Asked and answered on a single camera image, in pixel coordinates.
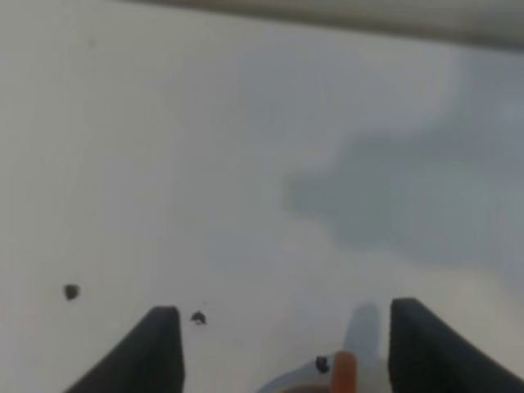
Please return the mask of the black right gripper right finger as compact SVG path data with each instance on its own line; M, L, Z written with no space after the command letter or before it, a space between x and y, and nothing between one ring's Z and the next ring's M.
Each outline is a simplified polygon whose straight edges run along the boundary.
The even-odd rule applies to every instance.
M391 303L388 374L394 392L522 392L523 380L414 298Z

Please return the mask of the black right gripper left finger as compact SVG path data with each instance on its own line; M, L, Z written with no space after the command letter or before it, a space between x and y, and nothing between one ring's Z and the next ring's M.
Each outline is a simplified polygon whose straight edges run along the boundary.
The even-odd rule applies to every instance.
M68 392L183 391L184 357L179 311L151 309L129 334Z

